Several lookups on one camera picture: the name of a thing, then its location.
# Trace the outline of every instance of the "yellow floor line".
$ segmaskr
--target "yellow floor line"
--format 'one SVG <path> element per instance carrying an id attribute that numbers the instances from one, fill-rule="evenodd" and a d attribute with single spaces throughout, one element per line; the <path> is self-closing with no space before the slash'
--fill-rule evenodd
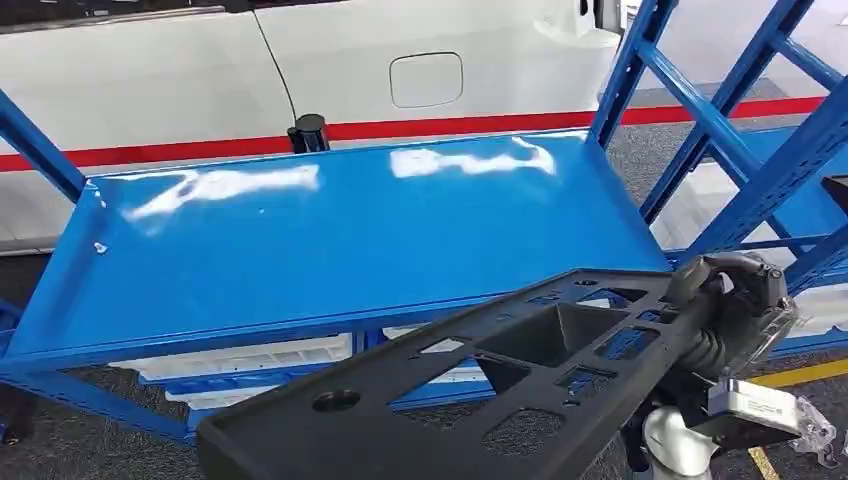
<path id="1" fill-rule="evenodd" d="M 796 368 L 785 372 L 749 378 L 748 381 L 764 387 L 780 388 L 845 374 L 848 374 L 848 360 L 837 360 L 812 367 Z M 766 455 L 766 452 L 762 448 L 749 448 L 748 455 L 751 456 L 751 460 L 754 461 L 764 480 L 780 480 L 780 475 L 777 474 L 777 471 L 768 459 L 768 455 Z"/>
<path id="2" fill-rule="evenodd" d="M 751 459 L 757 465 L 757 468 L 760 470 L 760 474 L 762 474 L 765 480 L 780 480 L 780 476 L 777 474 L 777 471 L 775 471 L 774 466 L 772 466 L 768 456 L 766 456 L 766 452 L 763 451 L 761 447 L 749 448 L 748 455 L 751 456 Z"/>
<path id="3" fill-rule="evenodd" d="M 748 379 L 751 383 L 770 388 L 788 387 L 825 378 L 848 374 L 848 360 L 822 363 L 812 367 L 796 368 Z"/>

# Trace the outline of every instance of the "black plastic plate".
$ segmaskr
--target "black plastic plate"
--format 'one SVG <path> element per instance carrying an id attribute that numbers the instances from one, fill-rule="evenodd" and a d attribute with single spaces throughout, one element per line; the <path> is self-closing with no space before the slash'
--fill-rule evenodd
<path id="1" fill-rule="evenodd" d="M 207 418 L 201 464 L 212 480 L 579 478 L 709 318 L 706 296 L 662 301 L 670 278 L 580 270 L 460 312 Z M 470 415 L 392 408 L 469 362 L 497 393 Z"/>

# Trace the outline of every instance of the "cutout in plate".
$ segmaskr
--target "cutout in plate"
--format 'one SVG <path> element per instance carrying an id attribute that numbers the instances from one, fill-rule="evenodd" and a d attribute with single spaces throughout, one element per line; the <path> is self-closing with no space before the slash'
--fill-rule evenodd
<path id="1" fill-rule="evenodd" d="M 609 360 L 633 360 L 659 336 L 655 330 L 623 328 L 595 349 L 595 353 Z"/>
<path id="2" fill-rule="evenodd" d="M 668 325 L 677 318 L 676 314 L 668 313 L 668 312 L 658 312 L 656 310 L 648 310 L 646 312 L 642 312 L 639 314 L 639 320 L 644 320 L 646 322 L 651 323 L 661 323 L 663 325 Z"/>
<path id="3" fill-rule="evenodd" d="M 359 394 L 353 390 L 336 390 L 318 395 L 312 402 L 312 409 L 321 413 L 341 412 L 353 408 L 359 399 Z"/>
<path id="4" fill-rule="evenodd" d="M 544 410 L 519 410 L 483 436 L 481 443 L 497 455 L 528 456 L 539 451 L 565 425 L 565 417 Z"/>
<path id="5" fill-rule="evenodd" d="M 629 288 L 602 288 L 578 300 L 577 305 L 596 308 L 627 308 L 640 298 L 647 295 L 644 290 Z"/>
<path id="6" fill-rule="evenodd" d="M 463 345 L 459 340 L 454 340 L 452 338 L 445 338 L 444 340 L 440 340 L 429 347 L 421 350 L 421 353 L 445 353 L 452 352 L 457 348 Z"/>
<path id="7" fill-rule="evenodd" d="M 613 372 L 577 367 L 557 380 L 556 385 L 566 389 L 568 395 L 574 397 L 574 399 L 565 402 L 574 406 L 574 404 L 579 405 L 580 402 L 585 402 L 603 391 L 615 377 L 616 374 Z"/>
<path id="8" fill-rule="evenodd" d="M 494 395 L 512 388 L 529 373 L 527 368 L 497 359 L 467 357 L 445 373 L 392 400 L 389 408 L 410 420 L 449 429 L 476 412 Z M 444 411 L 441 407 L 431 408 L 436 404 L 467 402 L 470 398 L 475 400 L 470 406 L 456 406 Z"/>
<path id="9" fill-rule="evenodd" d="M 482 350 L 557 367 L 627 317 L 627 312 L 579 305 L 548 307 L 480 342 Z"/>

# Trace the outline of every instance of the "blue shelving rack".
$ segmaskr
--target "blue shelving rack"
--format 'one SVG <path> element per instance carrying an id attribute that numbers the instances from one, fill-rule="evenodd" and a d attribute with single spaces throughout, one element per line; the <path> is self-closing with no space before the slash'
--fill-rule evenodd
<path id="1" fill-rule="evenodd" d="M 778 1 L 710 101 L 657 49 L 675 2 L 644 0 L 588 130 L 85 177 L 0 93 L 0 133 L 76 204 L 19 325 L 3 337 L 0 381 L 190 443 L 208 412 L 162 416 L 62 370 L 342 332 L 373 336 L 572 268 L 668 271 L 648 223 L 705 153 L 740 192 L 679 258 L 755 248 L 743 239 L 769 221 L 782 236 L 773 246 L 798 256 L 787 272 L 794 292 L 843 281 L 848 220 L 815 180 L 848 162 L 840 148 L 848 83 L 789 38 L 811 3 Z M 739 133 L 727 115 L 776 53 L 832 93 L 794 131 Z M 697 125 L 640 211 L 604 149 L 645 68 Z M 811 204 L 825 213 L 798 213 Z M 841 332 L 793 340 L 778 353 L 844 340 Z M 173 388 L 273 385 L 297 374 L 181 379 Z"/>

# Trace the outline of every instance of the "red stripe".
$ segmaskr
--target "red stripe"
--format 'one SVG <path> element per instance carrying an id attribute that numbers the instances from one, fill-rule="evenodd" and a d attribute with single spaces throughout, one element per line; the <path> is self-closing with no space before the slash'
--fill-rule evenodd
<path id="1" fill-rule="evenodd" d="M 807 97 L 780 100 L 754 100 L 740 104 L 731 116 L 733 118 L 751 118 L 810 113 L 818 107 L 823 98 Z M 592 122 L 592 116 L 594 114 L 595 112 L 589 111 L 336 123 L 327 126 L 327 138 L 331 141 L 369 140 L 378 138 L 428 137 L 434 135 L 464 135 L 585 127 Z M 622 123 L 624 125 L 676 123 L 690 120 L 692 120 L 692 117 L 686 109 L 680 106 L 630 108 L 624 112 L 624 116 L 622 117 Z M 74 165 L 78 167 L 91 167 L 97 165 L 123 165 L 170 160 L 267 155 L 290 151 L 291 143 L 288 137 L 260 137 L 71 150 L 65 153 Z M 21 170 L 30 170 L 30 166 L 20 155 L 0 155 L 0 172 Z"/>

